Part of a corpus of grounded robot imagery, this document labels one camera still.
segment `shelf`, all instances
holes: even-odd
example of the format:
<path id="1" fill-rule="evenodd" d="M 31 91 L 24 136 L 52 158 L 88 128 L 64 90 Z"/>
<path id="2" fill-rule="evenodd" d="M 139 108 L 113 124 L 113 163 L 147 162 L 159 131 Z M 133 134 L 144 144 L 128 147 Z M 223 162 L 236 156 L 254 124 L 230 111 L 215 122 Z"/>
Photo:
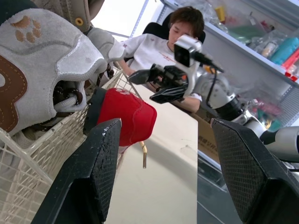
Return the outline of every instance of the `shelf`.
<path id="1" fill-rule="evenodd" d="M 240 51 L 242 54 L 250 57 L 251 59 L 255 60 L 258 64 L 265 67 L 269 70 L 273 75 L 279 76 L 282 80 L 287 82 L 289 85 L 294 87 L 299 87 L 299 85 L 288 77 L 285 76 L 285 69 L 281 66 L 274 64 L 273 62 L 269 61 L 267 58 L 261 56 L 260 54 L 256 53 L 254 50 L 250 49 L 246 45 L 242 44 L 241 42 L 237 41 L 235 38 L 231 37 L 227 33 L 223 32 L 222 30 L 218 29 L 211 23 L 205 24 L 205 30 L 214 36 L 218 37 L 219 39 L 228 43 L 232 48 Z"/>
<path id="2" fill-rule="evenodd" d="M 284 26 L 299 28 L 299 0 L 241 0 Z"/>

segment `red fabric object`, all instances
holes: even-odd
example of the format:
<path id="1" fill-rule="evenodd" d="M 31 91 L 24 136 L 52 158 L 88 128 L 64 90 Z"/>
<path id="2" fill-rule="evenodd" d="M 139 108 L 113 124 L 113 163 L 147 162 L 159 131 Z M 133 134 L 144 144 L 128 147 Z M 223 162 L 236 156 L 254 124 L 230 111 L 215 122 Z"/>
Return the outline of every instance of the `red fabric object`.
<path id="1" fill-rule="evenodd" d="M 122 122 L 120 146 L 130 146 L 151 136 L 157 112 L 129 91 L 112 88 L 107 90 L 97 124 L 114 118 Z"/>

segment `gray plush fabric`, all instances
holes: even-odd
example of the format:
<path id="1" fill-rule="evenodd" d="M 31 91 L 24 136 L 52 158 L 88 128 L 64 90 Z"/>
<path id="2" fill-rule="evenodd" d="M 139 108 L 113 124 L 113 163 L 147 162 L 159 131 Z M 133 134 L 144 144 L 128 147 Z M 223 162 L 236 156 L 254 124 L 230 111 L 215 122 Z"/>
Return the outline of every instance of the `gray plush fabric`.
<path id="1" fill-rule="evenodd" d="M 15 103 L 18 123 L 10 135 L 55 117 L 52 96 L 59 81 L 78 82 L 85 96 L 83 82 L 97 69 L 107 68 L 103 55 L 80 30 L 44 9 L 24 10 L 0 26 L 0 54 L 24 73 L 28 83 Z M 85 105 L 86 99 L 73 110 Z"/>
<path id="2" fill-rule="evenodd" d="M 87 36 L 108 63 L 124 58 L 125 49 L 109 32 L 100 28 L 93 28 Z"/>
<path id="3" fill-rule="evenodd" d="M 32 0 L 39 8 L 50 10 L 51 12 L 65 18 L 82 32 L 90 27 L 90 16 L 88 0 Z M 76 18 L 83 20 L 83 25 L 76 24 Z"/>

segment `yellow item on shelf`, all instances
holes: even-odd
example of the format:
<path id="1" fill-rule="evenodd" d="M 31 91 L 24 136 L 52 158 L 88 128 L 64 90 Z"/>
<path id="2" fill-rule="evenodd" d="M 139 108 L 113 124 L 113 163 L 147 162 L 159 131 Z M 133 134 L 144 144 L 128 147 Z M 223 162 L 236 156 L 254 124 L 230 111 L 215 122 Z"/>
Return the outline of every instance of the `yellow item on shelf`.
<path id="1" fill-rule="evenodd" d="M 215 11 L 217 13 L 217 16 L 220 20 L 220 22 L 224 22 L 225 21 L 225 10 L 223 6 L 217 7 L 215 8 Z"/>

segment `white t-shirt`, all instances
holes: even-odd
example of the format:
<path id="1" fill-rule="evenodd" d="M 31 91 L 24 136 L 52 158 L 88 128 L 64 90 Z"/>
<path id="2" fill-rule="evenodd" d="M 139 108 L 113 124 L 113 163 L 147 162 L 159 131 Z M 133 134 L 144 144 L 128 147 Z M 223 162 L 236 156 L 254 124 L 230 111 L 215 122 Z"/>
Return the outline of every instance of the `white t-shirt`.
<path id="1" fill-rule="evenodd" d="M 150 69 L 153 64 L 163 67 L 175 65 L 174 54 L 167 46 L 167 42 L 168 40 L 152 34 L 143 34 L 123 41 L 123 47 L 126 49 L 125 58 L 134 57 L 128 62 L 130 68 L 137 71 Z M 191 97 L 202 100 L 196 93 L 191 94 Z"/>

